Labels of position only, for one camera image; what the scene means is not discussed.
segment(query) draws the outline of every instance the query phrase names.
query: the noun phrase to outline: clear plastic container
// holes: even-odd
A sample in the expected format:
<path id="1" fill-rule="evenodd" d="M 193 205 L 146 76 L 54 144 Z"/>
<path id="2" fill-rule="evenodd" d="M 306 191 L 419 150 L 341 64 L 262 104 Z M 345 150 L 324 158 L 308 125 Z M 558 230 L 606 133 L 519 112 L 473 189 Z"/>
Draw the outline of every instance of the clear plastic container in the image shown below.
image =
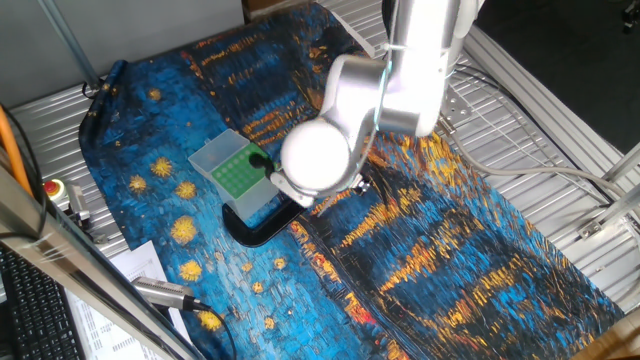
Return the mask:
<path id="1" fill-rule="evenodd" d="M 229 129 L 189 157 L 191 165 L 214 183 L 222 202 L 245 222 L 278 194 L 264 169 L 249 164 L 252 153 L 266 155 Z"/>

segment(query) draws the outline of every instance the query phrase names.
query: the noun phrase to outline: keyboard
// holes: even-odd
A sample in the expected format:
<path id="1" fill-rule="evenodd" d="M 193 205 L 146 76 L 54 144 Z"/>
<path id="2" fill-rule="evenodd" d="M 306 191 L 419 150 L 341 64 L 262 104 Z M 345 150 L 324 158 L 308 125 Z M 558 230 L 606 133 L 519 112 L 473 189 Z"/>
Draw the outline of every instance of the keyboard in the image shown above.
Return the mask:
<path id="1" fill-rule="evenodd" d="M 0 273 L 15 338 L 14 358 L 84 359 L 62 286 L 3 246 Z"/>

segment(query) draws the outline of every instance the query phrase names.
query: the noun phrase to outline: metal grating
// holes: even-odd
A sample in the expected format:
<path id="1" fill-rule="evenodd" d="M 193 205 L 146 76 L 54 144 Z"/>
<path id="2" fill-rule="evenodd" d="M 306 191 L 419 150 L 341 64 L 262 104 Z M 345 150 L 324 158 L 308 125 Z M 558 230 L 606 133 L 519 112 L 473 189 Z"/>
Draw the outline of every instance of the metal grating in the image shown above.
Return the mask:
<path id="1" fill-rule="evenodd" d="M 374 46 L 376 58 L 384 55 L 387 36 L 380 0 L 319 2 Z M 460 61 L 469 64 L 465 58 Z M 461 74 L 452 74 L 450 83 L 475 109 L 469 119 L 455 125 L 476 159 L 497 168 L 526 168 L 540 163 L 567 166 L 567 159 L 538 126 L 515 111 L 502 95 Z M 110 256 L 127 245 L 80 152 L 78 126 L 90 103 L 78 86 L 13 112 L 34 145 L 45 180 L 75 181 L 82 187 L 91 211 L 92 234 L 108 236 L 109 243 L 101 248 Z M 571 149 L 572 153 L 581 151 L 579 147 Z M 640 301 L 640 295 L 633 294 L 640 281 L 639 239 L 628 224 L 621 222 L 588 241 L 578 240 L 577 228 L 603 211 L 601 206 L 605 204 L 590 184 L 556 174 L 488 176 L 487 180 L 625 311 Z"/>
<path id="2" fill-rule="evenodd" d="M 107 235 L 108 242 L 99 248 L 106 256 L 112 256 L 128 246 L 89 173 L 78 143 L 78 128 L 90 105 L 91 100 L 78 86 L 12 112 L 31 141 L 44 180 L 72 181 L 82 187 L 91 212 L 91 234 Z"/>

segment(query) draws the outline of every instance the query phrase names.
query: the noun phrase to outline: blue tapestry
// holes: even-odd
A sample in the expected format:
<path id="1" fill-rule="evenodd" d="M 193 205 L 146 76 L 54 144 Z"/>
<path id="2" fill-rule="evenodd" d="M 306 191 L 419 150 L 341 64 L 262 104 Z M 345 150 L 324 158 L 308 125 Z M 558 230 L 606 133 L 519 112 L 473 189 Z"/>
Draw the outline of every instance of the blue tapestry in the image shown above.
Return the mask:
<path id="1" fill-rule="evenodd" d="M 82 123 L 129 246 L 153 242 L 168 280 L 224 316 L 241 359 L 568 359 L 623 317 L 435 135 L 382 134 L 367 193 L 321 217 L 318 204 L 262 247 L 237 244 L 187 158 L 230 128 L 278 161 L 343 53 L 364 56 L 321 6 L 295 7 L 116 63 Z M 183 316 L 203 354 L 228 358 L 211 314 Z"/>

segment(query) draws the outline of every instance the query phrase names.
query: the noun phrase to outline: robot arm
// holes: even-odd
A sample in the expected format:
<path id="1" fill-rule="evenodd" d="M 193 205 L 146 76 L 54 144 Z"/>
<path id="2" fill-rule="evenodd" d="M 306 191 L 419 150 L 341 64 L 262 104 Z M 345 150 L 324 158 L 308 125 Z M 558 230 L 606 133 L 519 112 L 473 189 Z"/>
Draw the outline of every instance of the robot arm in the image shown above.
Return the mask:
<path id="1" fill-rule="evenodd" d="M 296 126 L 270 180 L 304 207 L 362 184 L 377 131 L 433 131 L 447 75 L 483 0 L 398 0 L 386 61 L 339 56 L 316 119 Z"/>

